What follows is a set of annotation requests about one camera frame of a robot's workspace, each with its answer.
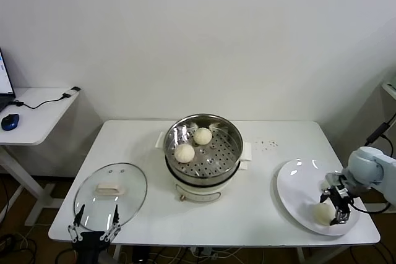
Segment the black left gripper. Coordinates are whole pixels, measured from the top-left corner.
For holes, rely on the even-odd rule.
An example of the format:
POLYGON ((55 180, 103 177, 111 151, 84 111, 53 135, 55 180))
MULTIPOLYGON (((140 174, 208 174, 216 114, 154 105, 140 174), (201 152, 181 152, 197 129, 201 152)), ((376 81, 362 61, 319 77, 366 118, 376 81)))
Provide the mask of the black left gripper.
POLYGON ((108 222, 105 232, 80 232, 80 223, 85 205, 82 205, 75 215, 73 223, 67 230, 72 240, 72 248, 77 252, 76 264, 97 264, 99 254, 108 248, 108 242, 114 240, 121 230, 119 223, 118 205, 115 206, 112 222, 108 222))

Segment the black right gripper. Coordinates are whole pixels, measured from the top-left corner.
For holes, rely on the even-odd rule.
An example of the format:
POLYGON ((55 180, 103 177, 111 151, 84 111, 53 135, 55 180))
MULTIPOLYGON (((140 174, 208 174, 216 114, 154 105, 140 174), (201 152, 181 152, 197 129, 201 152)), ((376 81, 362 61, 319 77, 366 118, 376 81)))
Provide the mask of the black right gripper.
POLYGON ((335 217, 330 225, 345 224, 350 217, 351 197, 346 184, 341 180, 332 179, 329 187, 322 189, 319 199, 320 203, 332 203, 335 208, 335 217))

